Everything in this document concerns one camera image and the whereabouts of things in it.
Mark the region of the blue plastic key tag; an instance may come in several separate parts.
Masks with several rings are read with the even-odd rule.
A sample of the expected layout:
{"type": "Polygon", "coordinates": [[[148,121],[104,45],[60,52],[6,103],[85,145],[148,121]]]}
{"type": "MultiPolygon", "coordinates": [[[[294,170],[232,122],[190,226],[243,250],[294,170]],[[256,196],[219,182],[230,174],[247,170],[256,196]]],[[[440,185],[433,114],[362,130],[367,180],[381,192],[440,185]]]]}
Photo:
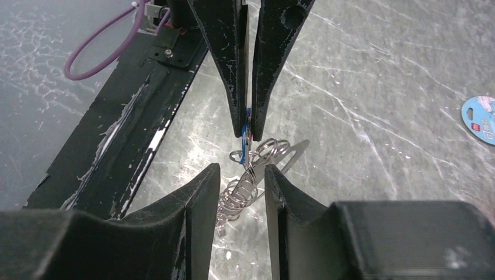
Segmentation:
{"type": "Polygon", "coordinates": [[[246,109],[246,120],[242,127],[242,148],[241,148],[241,156],[239,163],[245,165],[247,161],[249,161],[249,151],[250,151],[250,143],[252,140],[252,136],[250,133],[250,120],[251,120],[251,108],[248,107],[246,109]]]}

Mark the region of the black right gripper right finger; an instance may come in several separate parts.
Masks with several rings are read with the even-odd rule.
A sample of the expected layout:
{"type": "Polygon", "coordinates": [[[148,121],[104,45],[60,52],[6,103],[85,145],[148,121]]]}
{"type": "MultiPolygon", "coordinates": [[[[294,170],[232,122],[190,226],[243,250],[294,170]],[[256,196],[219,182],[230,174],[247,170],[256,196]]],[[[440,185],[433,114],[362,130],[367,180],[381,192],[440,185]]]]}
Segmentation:
{"type": "Polygon", "coordinates": [[[326,206],[274,165],[264,177],[273,279],[493,279],[494,227],[462,201],[326,206]]]}

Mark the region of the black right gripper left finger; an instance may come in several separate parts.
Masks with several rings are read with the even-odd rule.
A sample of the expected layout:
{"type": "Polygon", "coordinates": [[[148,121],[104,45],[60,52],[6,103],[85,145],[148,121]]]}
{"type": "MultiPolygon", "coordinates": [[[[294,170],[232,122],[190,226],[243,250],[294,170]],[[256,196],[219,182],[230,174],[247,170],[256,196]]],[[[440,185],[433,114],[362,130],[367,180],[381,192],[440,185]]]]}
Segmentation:
{"type": "Polygon", "coordinates": [[[120,220],[82,211],[1,213],[2,279],[207,279],[221,170],[120,220]]]}

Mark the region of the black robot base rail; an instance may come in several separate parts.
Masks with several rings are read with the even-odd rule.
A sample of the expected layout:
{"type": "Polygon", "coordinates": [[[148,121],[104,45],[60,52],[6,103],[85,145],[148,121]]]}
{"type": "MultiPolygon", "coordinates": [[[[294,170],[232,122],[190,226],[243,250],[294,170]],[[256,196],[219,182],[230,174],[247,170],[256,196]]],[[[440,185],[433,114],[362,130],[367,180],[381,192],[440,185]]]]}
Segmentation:
{"type": "Polygon", "coordinates": [[[199,30],[138,33],[26,208],[123,218],[206,53],[199,30]]]}

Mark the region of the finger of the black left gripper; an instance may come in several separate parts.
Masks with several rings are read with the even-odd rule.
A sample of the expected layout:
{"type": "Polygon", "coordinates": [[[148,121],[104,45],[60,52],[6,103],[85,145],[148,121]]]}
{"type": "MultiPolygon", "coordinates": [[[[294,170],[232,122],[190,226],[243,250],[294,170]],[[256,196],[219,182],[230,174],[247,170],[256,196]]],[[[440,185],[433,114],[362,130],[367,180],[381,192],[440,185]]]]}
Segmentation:
{"type": "Polygon", "coordinates": [[[251,132],[263,137],[270,96],[315,0],[261,1],[252,69],[251,132]]]}
{"type": "Polygon", "coordinates": [[[224,83],[234,136],[246,121],[249,8],[245,1],[188,1],[224,83]]]}

